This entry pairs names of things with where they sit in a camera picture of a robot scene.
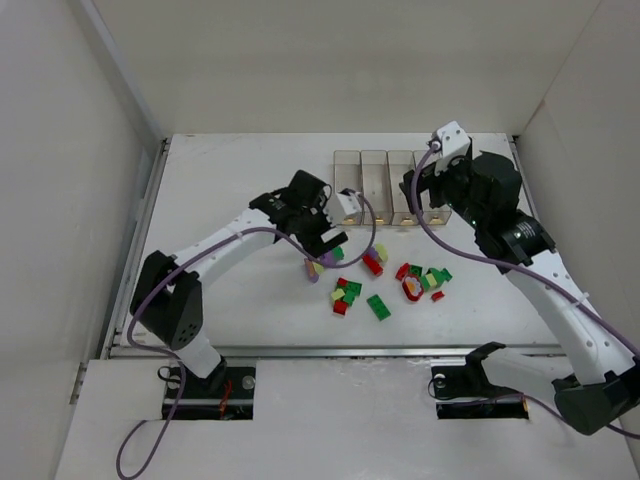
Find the red block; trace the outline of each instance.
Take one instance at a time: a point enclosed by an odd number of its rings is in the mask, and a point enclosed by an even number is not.
[[[371,270],[371,273],[373,273],[376,277],[379,277],[380,275],[382,275],[382,272],[384,270],[382,269],[382,267],[378,262],[376,262],[373,258],[371,258],[371,256],[365,255],[364,257],[362,257],[362,261],[367,265],[367,267],[369,267],[369,270]]]
[[[431,295],[431,300],[433,300],[434,302],[437,302],[438,300],[441,300],[444,298],[444,293],[442,292],[436,292],[433,295]]]
[[[344,314],[347,313],[348,306],[349,304],[347,302],[343,302],[342,300],[336,300],[333,303],[333,313],[337,313],[338,315],[342,315],[344,317]]]
[[[417,302],[424,293],[424,287],[416,275],[407,275],[402,280],[402,289],[412,302]]]
[[[409,273],[409,264],[405,263],[400,267],[398,273],[396,273],[396,280],[402,281],[402,279],[407,276],[407,273]]]

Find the green block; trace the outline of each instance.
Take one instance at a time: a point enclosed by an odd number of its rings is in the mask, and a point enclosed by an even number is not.
[[[351,305],[353,305],[353,302],[356,301],[356,294],[354,292],[352,292],[351,290],[348,290],[347,293],[345,293],[344,297],[342,297],[341,300],[344,303],[346,303],[349,306],[351,306]]]
[[[436,282],[438,282],[436,288],[440,288],[444,282],[448,282],[453,278],[446,268],[442,269],[442,271],[437,268],[430,268],[429,273],[433,275]]]
[[[426,275],[423,275],[420,277],[420,283],[422,284],[422,287],[424,288],[425,292],[431,288],[431,285],[429,285],[429,280],[427,280]]]
[[[336,247],[331,250],[336,261],[344,260],[344,252],[342,251],[342,247]]]
[[[446,282],[448,282],[449,280],[451,280],[451,279],[453,278],[453,275],[451,275],[451,274],[449,273],[449,270],[447,270],[446,268],[443,268],[443,269],[442,269],[442,275],[444,276],[444,280],[445,280]]]
[[[422,267],[419,267],[418,265],[411,265],[409,267],[409,273],[411,275],[415,275],[416,277],[421,277],[422,276]]]
[[[378,295],[367,298],[367,303],[371,307],[371,310],[373,310],[373,313],[376,314],[376,317],[378,317],[378,320],[382,321],[391,316],[391,312]]]
[[[362,292],[362,284],[358,282],[347,282],[345,289],[347,292],[353,292],[356,297],[359,297],[360,292]]]

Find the screw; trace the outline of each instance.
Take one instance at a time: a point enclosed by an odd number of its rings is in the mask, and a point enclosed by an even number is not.
[[[433,384],[435,385],[436,388],[444,388],[447,385],[447,377],[444,375],[444,373],[436,373],[433,376]]]
[[[245,390],[253,390],[255,386],[256,386],[256,379],[253,378],[251,375],[247,375],[246,377],[242,378],[242,388],[244,388]]]

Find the cable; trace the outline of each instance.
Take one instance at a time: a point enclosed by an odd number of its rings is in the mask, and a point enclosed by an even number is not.
[[[538,400],[537,398],[532,397],[530,395],[526,395],[524,393],[511,393],[509,395],[501,395],[499,397],[487,398],[485,400],[475,400],[473,402],[461,402],[461,403],[458,403],[456,405],[460,405],[460,406],[463,406],[463,407],[471,407],[471,406],[474,406],[474,405],[495,403],[498,400],[502,400],[504,398],[512,398],[512,397],[519,397],[519,398],[527,399],[530,402],[533,402],[533,403],[535,403],[537,405],[540,405],[543,409],[545,409],[547,411],[547,413],[551,414],[553,417],[555,417],[557,420],[560,420],[565,425],[571,427],[571,425],[569,425],[569,423],[562,417],[562,415],[560,415],[558,412],[556,412],[552,407],[550,407],[549,405],[544,403],[542,400]],[[607,425],[607,428],[609,430],[615,432],[615,433],[618,433],[618,434],[622,435],[623,437],[631,438],[633,440],[640,440],[640,435],[637,434],[637,433],[628,432],[626,430],[623,430],[621,428],[616,427],[615,425]]]
[[[371,218],[376,218],[375,211],[373,210],[373,206],[371,205],[369,200],[367,200],[362,193],[357,193],[357,194],[362,198],[362,201],[367,206],[367,209],[369,210],[369,213],[371,214]],[[309,260],[312,260],[312,261],[314,261],[316,263],[320,263],[325,268],[337,269],[337,268],[346,268],[348,266],[351,266],[351,265],[355,264],[356,262],[358,262],[359,260],[361,260],[367,254],[367,252],[369,251],[369,249],[373,246],[373,243],[375,242],[376,224],[374,222],[372,227],[371,227],[371,239],[369,240],[369,245],[367,245],[367,248],[365,248],[365,250],[362,252],[362,254],[360,254],[354,260],[351,260],[350,262],[343,263],[343,264],[340,264],[340,265],[330,265],[328,263],[323,263],[323,262],[319,261],[319,259],[314,258],[312,255],[307,253],[300,245],[298,245],[288,235],[282,233],[279,230],[276,230],[275,228],[254,227],[254,228],[247,228],[247,229],[243,230],[242,232],[240,232],[240,234],[242,234],[242,235],[249,235],[251,233],[270,233],[270,234],[273,234],[276,237],[278,237],[278,238],[280,238],[282,240],[285,240],[288,243],[290,243],[296,250],[298,250],[300,253],[302,253]],[[230,236],[230,237],[228,237],[228,238],[216,243],[215,245],[207,248],[206,250],[203,250],[202,252],[198,253],[194,257],[192,257],[189,260],[187,260],[186,262],[184,262],[182,265],[178,266],[178,268],[176,268],[169,275],[167,275],[165,278],[163,278],[155,286],[155,288],[153,290],[151,290],[149,295],[147,295],[147,297],[142,301],[140,306],[137,308],[137,310],[133,314],[133,318],[131,319],[131,323],[129,324],[129,328],[127,329],[127,341],[129,342],[129,344],[132,347],[138,348],[140,350],[146,350],[146,351],[149,351],[149,352],[160,353],[161,355],[164,355],[164,356],[167,356],[169,358],[177,360],[178,366],[180,367],[180,385],[178,387],[178,392],[176,394],[176,398],[175,398],[173,404],[171,405],[171,409],[169,410],[169,413],[167,414],[167,418],[166,418],[166,420],[164,422],[164,425],[162,426],[162,429],[160,430],[160,433],[158,434],[158,437],[156,438],[156,441],[153,444],[153,447],[151,447],[151,451],[149,452],[149,456],[147,457],[147,459],[142,464],[142,467],[140,467],[140,469],[136,473],[134,473],[133,475],[130,475],[130,476],[125,475],[124,472],[122,471],[122,455],[124,453],[124,449],[126,448],[127,444],[129,443],[129,440],[131,440],[131,437],[133,437],[133,435],[138,431],[138,429],[140,427],[142,427],[142,425],[147,423],[147,421],[146,420],[142,420],[142,421],[138,422],[133,427],[133,429],[129,432],[129,434],[125,437],[125,439],[123,440],[122,445],[120,445],[120,448],[118,449],[118,453],[116,455],[116,471],[118,473],[118,478],[120,478],[120,480],[135,480],[136,478],[140,477],[140,475],[142,475],[144,473],[144,471],[147,469],[147,467],[151,463],[151,460],[153,459],[154,455],[156,454],[156,451],[158,450],[158,447],[160,446],[160,442],[162,441],[162,438],[164,437],[164,434],[167,431],[167,428],[169,427],[169,423],[171,423],[171,419],[174,417],[174,415],[176,413],[176,410],[178,408],[178,402],[180,402],[180,399],[182,398],[182,395],[184,394],[185,383],[186,383],[185,379],[187,377],[186,368],[185,368],[184,364],[182,363],[182,361],[180,360],[180,357],[178,355],[176,355],[174,352],[172,352],[171,350],[169,350],[167,348],[155,347],[155,346],[152,346],[152,345],[144,345],[142,343],[137,342],[136,339],[133,337],[133,330],[134,330],[135,326],[137,325],[138,321],[140,320],[140,317],[142,316],[142,312],[145,311],[145,309],[149,306],[149,304],[155,298],[155,296],[158,295],[158,293],[160,293],[162,290],[164,290],[164,288],[167,287],[167,285],[169,285],[173,281],[173,279],[175,279],[178,275],[180,275],[183,271],[185,271],[191,265],[199,262],[203,258],[211,255],[216,250],[218,250],[218,249],[220,249],[220,248],[222,248],[222,247],[224,247],[224,246],[236,241],[237,239],[238,239],[237,235],[232,235],[232,236]]]
[[[411,179],[411,206],[413,207],[413,211],[416,212],[418,223],[420,224],[422,229],[425,231],[425,233],[429,236],[429,238],[431,238],[431,240],[436,242],[440,247],[444,248],[446,251],[453,253],[454,255],[457,255],[459,257],[466,258],[468,260],[473,260],[475,262],[486,263],[488,265],[495,265],[497,267],[505,268],[508,270],[514,270],[518,273],[527,275],[531,278],[538,280],[539,282],[542,282],[544,285],[551,288],[552,290],[555,290],[557,293],[559,293],[564,298],[566,298],[569,301],[569,303],[575,304],[576,307],[582,313],[584,313],[587,317],[589,317],[591,320],[593,320],[595,323],[597,323],[603,329],[609,332],[613,337],[616,338],[616,340],[618,340],[630,352],[632,352],[635,357],[640,358],[640,349],[636,348],[636,346],[633,345],[629,340],[627,340],[624,337],[624,335],[622,335],[622,333],[618,332],[618,330],[616,330],[609,323],[601,319],[596,313],[592,312],[589,308],[584,306],[582,303],[578,302],[578,300],[573,295],[571,295],[568,291],[566,291],[560,285],[554,283],[552,280],[549,280],[548,278],[543,277],[542,275],[536,272],[533,272],[527,269],[526,267],[523,267],[520,265],[515,265],[513,263],[504,262],[502,260],[494,260],[492,258],[481,257],[479,255],[473,255],[471,253],[463,252],[462,250],[458,250],[457,248],[452,247],[451,245],[445,243],[435,233],[433,233],[429,225],[427,225],[427,223],[424,221],[422,210],[418,207],[418,177],[420,172],[426,165],[427,160],[435,151],[436,151],[435,145],[431,146],[429,150],[427,150],[427,153],[425,153],[424,157],[422,157],[422,160],[420,160],[420,162],[418,163],[418,166],[416,167],[416,170],[415,170],[415,174]]]
[[[224,417],[224,412],[227,410],[227,403],[229,402],[229,397],[231,396],[232,391],[233,391],[233,384],[231,383],[231,380],[229,380],[224,385],[224,396],[222,397],[222,400],[220,400],[220,404],[218,405],[218,408],[220,409],[221,420]]]

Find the white panel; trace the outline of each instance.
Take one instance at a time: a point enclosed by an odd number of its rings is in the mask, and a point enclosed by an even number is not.
[[[0,1],[0,465],[50,478],[142,153],[64,0]]]
[[[415,150],[427,134],[246,134],[177,135],[173,138],[146,238],[144,256],[169,254],[210,235],[265,191],[287,185],[304,167],[330,179],[335,150]],[[473,135],[480,150],[511,156],[504,134]],[[527,209],[524,195],[521,207]],[[454,215],[438,235],[479,254],[470,226]],[[347,258],[361,253],[367,227],[347,230]],[[237,264],[204,293],[207,335],[215,346],[450,346],[491,340],[511,345],[556,344],[524,296],[495,267],[455,257],[419,228],[381,227],[378,241],[389,252],[386,272],[372,278],[362,263],[326,271],[308,282],[302,256],[281,242]],[[405,262],[446,267],[454,279],[447,297],[434,304],[425,295],[409,302],[395,272]],[[329,294],[339,276],[362,282],[362,296],[346,318],[333,315]],[[392,317],[379,322],[366,298],[379,294]],[[138,340],[157,342],[138,325]]]
[[[159,418],[158,360],[94,361],[56,480],[111,480],[136,420]],[[258,363],[253,421],[171,424],[141,478],[637,479],[622,437],[583,437],[531,404],[531,420],[437,420],[424,360]],[[161,422],[136,432],[132,474]]]
[[[533,198],[596,308],[640,343],[640,2],[603,0],[519,150]],[[640,414],[626,420],[640,429]],[[638,442],[631,442],[640,464]]]
[[[170,133],[520,133],[598,0],[98,0]]]

